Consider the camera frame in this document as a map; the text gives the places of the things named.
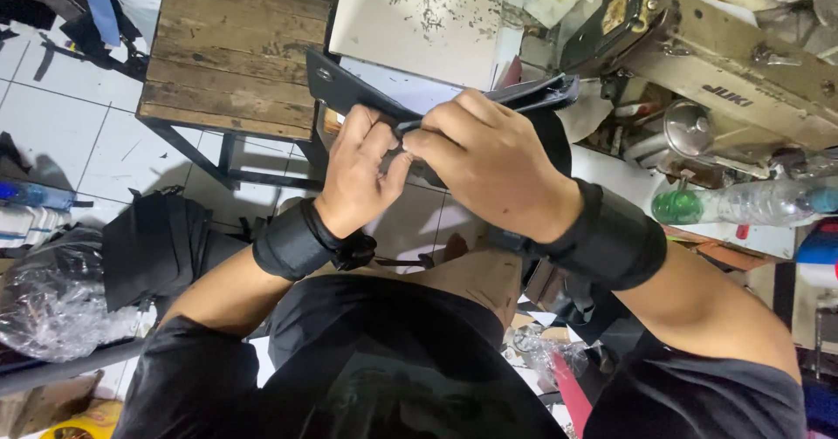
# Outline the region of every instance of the black wrist strap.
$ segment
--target black wrist strap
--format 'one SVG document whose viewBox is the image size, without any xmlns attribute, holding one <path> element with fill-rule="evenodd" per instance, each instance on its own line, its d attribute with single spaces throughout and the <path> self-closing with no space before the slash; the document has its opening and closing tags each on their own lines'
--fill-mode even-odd
<svg viewBox="0 0 838 439">
<path fill-rule="evenodd" d="M 558 240 L 538 244 L 536 251 L 609 290 L 627 290 L 648 280 L 666 257 L 663 228 L 625 198 L 574 180 L 584 202 L 579 218 Z"/>
<path fill-rule="evenodd" d="M 329 261 L 339 271 L 367 265 L 373 258 L 375 240 L 361 230 L 344 240 L 323 224 L 313 198 L 278 214 L 253 242 L 253 258 L 268 274 L 299 281 Z"/>
</svg>

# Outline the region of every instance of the wooden stool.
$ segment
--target wooden stool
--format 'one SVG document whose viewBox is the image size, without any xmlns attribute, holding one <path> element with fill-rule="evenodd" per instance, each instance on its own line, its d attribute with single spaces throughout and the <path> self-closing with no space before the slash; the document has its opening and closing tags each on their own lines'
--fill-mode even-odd
<svg viewBox="0 0 838 439">
<path fill-rule="evenodd" d="M 322 190 L 329 155 L 314 129 L 305 51 L 323 50 L 329 15 L 321 0 L 162 0 L 137 118 L 231 190 Z M 219 165 L 172 125 L 223 133 Z M 320 178 L 231 169 L 236 135 L 297 144 Z"/>
</svg>

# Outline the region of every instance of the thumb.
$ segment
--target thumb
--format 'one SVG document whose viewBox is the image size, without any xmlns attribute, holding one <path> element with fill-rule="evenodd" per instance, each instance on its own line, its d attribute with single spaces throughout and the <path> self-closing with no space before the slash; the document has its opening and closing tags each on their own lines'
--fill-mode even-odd
<svg viewBox="0 0 838 439">
<path fill-rule="evenodd" d="M 428 130 L 414 130 L 402 140 L 405 151 L 425 160 L 440 177 L 457 168 L 466 150 L 442 134 Z"/>
<path fill-rule="evenodd" d="M 405 180 L 407 179 L 407 172 L 411 169 L 413 162 L 413 155 L 411 153 L 401 153 L 390 161 L 390 167 L 387 168 L 387 176 L 381 183 L 381 187 L 387 197 L 398 198 L 402 195 L 402 189 L 405 188 Z"/>
</svg>

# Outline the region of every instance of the clear plastic bag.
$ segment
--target clear plastic bag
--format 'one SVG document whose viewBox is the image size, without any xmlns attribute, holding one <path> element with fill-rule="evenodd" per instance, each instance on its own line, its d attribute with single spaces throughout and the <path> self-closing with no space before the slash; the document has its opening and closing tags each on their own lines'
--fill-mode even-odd
<svg viewBox="0 0 838 439">
<path fill-rule="evenodd" d="M 540 337 L 543 331 L 542 326 L 520 327 L 515 333 L 514 346 L 522 353 L 529 353 L 529 368 L 535 370 L 540 379 L 551 384 L 555 384 L 556 376 L 561 374 L 561 370 L 556 369 L 556 356 L 561 356 L 571 374 L 579 377 L 588 366 L 585 350 L 602 345 L 600 341 L 588 346 L 583 341 L 563 343 L 556 339 L 545 339 Z"/>
<path fill-rule="evenodd" d="M 77 227 L 29 251 L 0 287 L 0 342 L 29 357 L 66 362 L 133 335 L 136 307 L 107 312 L 98 230 Z"/>
</svg>

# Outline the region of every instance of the sewing machine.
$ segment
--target sewing machine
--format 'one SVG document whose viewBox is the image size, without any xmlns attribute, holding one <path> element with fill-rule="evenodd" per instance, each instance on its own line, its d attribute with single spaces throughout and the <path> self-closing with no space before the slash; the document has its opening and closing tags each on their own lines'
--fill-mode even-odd
<svg viewBox="0 0 838 439">
<path fill-rule="evenodd" d="M 599 78 L 603 99 L 634 77 L 696 103 L 703 113 L 678 132 L 705 144 L 690 148 L 712 156 L 704 164 L 764 178 L 778 150 L 811 159 L 838 145 L 838 67 L 704 0 L 603 0 L 565 45 L 559 70 Z M 697 158 L 669 148 L 669 161 L 647 163 Z"/>
</svg>

